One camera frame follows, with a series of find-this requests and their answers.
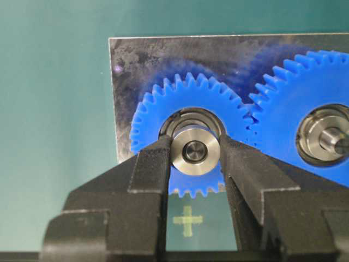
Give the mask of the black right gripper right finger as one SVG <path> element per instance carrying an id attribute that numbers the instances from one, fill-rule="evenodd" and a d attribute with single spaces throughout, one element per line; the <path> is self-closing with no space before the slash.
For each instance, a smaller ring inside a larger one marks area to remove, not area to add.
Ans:
<path id="1" fill-rule="evenodd" d="M 237 247 L 281 261 L 348 261 L 348 188 L 222 135 Z"/>

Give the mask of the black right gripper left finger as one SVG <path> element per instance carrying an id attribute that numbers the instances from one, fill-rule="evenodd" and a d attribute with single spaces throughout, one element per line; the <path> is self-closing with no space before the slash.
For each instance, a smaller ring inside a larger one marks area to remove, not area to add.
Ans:
<path id="1" fill-rule="evenodd" d="M 41 261 L 158 261 L 166 246 L 168 136 L 70 192 Z"/>

